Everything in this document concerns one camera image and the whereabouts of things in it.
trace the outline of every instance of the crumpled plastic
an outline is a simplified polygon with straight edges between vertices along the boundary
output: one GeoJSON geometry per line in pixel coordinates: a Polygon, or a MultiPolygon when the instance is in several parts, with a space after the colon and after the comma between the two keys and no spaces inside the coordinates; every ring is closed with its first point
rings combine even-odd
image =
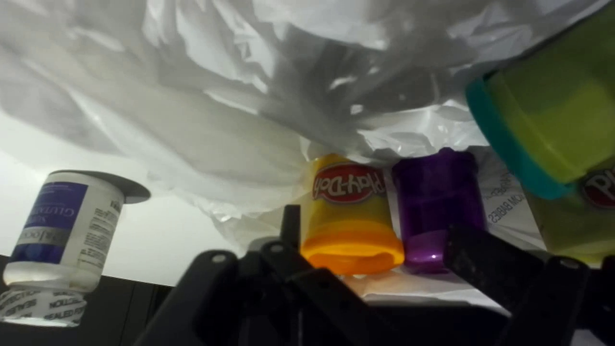
{"type": "Polygon", "coordinates": [[[5,0],[0,109],[84,152],[136,157],[218,219],[257,215],[305,190],[305,142],[368,163],[483,146],[466,81],[601,4],[5,0]]]}

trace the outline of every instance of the can label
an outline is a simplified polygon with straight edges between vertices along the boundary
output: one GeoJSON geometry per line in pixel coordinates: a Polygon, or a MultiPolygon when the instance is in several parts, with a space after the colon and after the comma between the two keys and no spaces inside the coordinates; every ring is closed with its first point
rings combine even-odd
{"type": "Polygon", "coordinates": [[[580,196],[591,206],[615,207],[615,167],[581,179],[580,196]]]}
{"type": "Polygon", "coordinates": [[[39,188],[11,259],[59,263],[86,190],[86,184],[45,182],[39,188]]]}
{"type": "Polygon", "coordinates": [[[314,177],[312,200],[330,204],[353,204],[372,196],[384,196],[385,186],[380,171],[364,165],[337,165],[314,177]]]}

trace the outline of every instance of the plastic container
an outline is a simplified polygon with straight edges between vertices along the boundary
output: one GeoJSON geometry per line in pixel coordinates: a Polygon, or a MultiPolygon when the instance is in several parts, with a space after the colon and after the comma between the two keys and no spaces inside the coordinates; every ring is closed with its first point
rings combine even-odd
{"type": "Polygon", "coordinates": [[[449,227],[483,232],[483,209],[476,161],[466,152],[439,150],[391,167],[397,188],[405,265],[418,273],[441,273],[449,227]]]}
{"type": "Polygon", "coordinates": [[[587,265],[615,254],[615,167],[581,179],[578,188],[560,200],[526,194],[551,254],[587,265]]]}
{"type": "Polygon", "coordinates": [[[114,175],[51,173],[3,269],[9,292],[0,296],[0,319],[78,325],[82,294],[97,286],[122,204],[145,198],[143,186],[114,175]]]}
{"type": "Polygon", "coordinates": [[[466,90],[482,132],[541,198],[615,159],[615,4],[466,90]]]}
{"type": "Polygon", "coordinates": [[[337,275],[384,273],[403,261],[378,169],[339,156],[314,159],[301,256],[337,275]]]}

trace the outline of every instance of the black plastic object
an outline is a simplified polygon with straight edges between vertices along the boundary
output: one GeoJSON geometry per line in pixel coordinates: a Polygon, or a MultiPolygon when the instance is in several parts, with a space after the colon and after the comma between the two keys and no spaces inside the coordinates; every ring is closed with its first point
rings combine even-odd
{"type": "Polygon", "coordinates": [[[138,344],[485,346],[505,327],[501,313],[468,304],[366,305],[297,254],[297,232],[299,209],[289,206],[280,240],[257,242],[241,259],[197,256],[138,344]]]}
{"type": "Polygon", "coordinates": [[[489,234],[455,229],[445,263],[510,311],[497,344],[564,346],[578,329],[615,344],[615,257],[587,269],[572,257],[541,261],[489,234]]]}

